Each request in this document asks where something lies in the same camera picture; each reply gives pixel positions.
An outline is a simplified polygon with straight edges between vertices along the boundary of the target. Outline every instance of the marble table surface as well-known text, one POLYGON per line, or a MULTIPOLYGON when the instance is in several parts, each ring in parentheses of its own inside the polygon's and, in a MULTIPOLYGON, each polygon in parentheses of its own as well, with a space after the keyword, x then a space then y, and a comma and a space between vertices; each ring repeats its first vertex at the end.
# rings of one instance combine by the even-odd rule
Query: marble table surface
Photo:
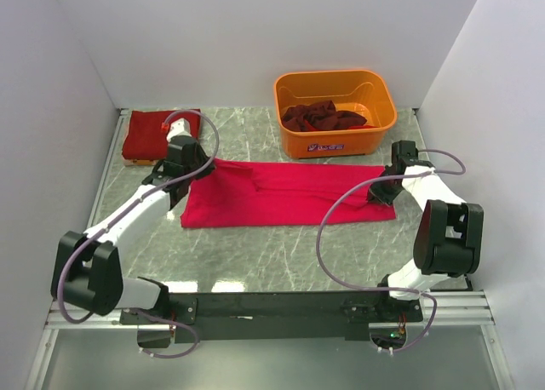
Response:
MULTIPOLYGON (((219 158, 238 161, 290 162, 282 151, 275 111, 268 107, 202 108, 219 129, 219 158)), ((93 223, 111 214, 129 198, 150 167, 123 165, 121 147, 130 111, 122 111, 112 159, 101 190, 93 223)), ((422 148, 422 134, 411 109, 399 111, 398 122, 379 149, 369 156, 316 158, 304 163, 383 165, 390 161, 392 142, 414 140, 422 148)), ((209 152, 212 130, 203 125, 201 143, 209 152)), ((175 282, 180 291, 291 291, 338 290, 320 269, 314 249, 317 227, 234 227, 183 229, 184 202, 142 234, 123 253, 125 276, 175 282)), ((411 257, 420 209, 401 193, 395 200, 393 221, 329 226, 322 247, 330 270, 354 284, 374 286, 399 270, 411 257)), ((466 289, 464 278, 438 285, 466 289)))

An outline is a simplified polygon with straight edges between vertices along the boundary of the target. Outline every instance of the white backdrop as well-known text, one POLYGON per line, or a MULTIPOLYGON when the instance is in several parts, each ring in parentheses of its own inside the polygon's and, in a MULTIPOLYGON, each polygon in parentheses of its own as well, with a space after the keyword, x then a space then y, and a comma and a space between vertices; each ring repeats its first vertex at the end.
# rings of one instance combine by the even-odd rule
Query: white backdrop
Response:
POLYGON ((0 388, 24 387, 59 237, 83 230, 115 110, 55 0, 0 0, 0 388))
POLYGON ((485 288, 517 388, 545 388, 545 0, 478 0, 419 111, 427 146, 468 165, 445 177, 485 208, 485 288))
POLYGON ((273 104, 291 71, 370 68, 420 106, 476 0, 59 0, 116 106, 273 104))

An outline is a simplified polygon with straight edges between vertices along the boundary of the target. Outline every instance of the orange plastic tub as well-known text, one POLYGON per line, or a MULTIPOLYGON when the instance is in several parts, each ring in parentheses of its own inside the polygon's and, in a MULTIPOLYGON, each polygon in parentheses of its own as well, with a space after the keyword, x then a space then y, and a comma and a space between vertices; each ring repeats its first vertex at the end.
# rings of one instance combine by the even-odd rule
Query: orange plastic tub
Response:
POLYGON ((384 80, 366 70, 292 72, 274 84, 282 148, 291 158, 370 154, 395 125, 398 114, 384 80), (332 100, 337 111, 354 111, 375 129, 292 132, 282 125, 289 107, 332 100))

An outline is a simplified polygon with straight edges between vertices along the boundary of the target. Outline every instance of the sticker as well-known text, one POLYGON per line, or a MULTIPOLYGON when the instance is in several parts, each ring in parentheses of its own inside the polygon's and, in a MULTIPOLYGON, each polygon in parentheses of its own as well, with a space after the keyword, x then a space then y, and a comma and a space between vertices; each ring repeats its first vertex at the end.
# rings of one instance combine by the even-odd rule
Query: sticker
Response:
POLYGON ((318 143, 313 143, 308 145, 307 150, 309 152, 323 152, 325 150, 342 150, 344 145, 319 145, 318 143))

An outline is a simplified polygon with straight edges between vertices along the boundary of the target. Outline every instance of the folded red cloth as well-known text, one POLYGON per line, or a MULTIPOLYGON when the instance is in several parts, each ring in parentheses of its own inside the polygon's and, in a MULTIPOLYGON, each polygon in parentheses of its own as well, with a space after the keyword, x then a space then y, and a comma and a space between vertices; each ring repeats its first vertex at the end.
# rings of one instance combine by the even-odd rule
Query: folded red cloth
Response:
POLYGON ((282 124, 292 132, 346 130, 366 123, 367 119, 356 112, 337 111, 331 100, 292 106, 282 116, 282 124))
MULTIPOLYGON (((186 228, 315 226, 342 194, 383 170, 382 166, 216 159, 214 172, 191 184, 181 224, 186 228)), ((347 198, 329 223, 393 220, 393 207, 367 203, 367 189, 347 198)))
MULTIPOLYGON (((123 143, 121 155, 127 160, 159 160, 167 156, 167 135, 161 131, 161 124, 173 111, 138 112, 130 116, 129 132, 123 143)), ((201 127, 201 117, 195 113, 181 113, 171 123, 178 119, 189 122, 191 136, 198 139, 201 127)))

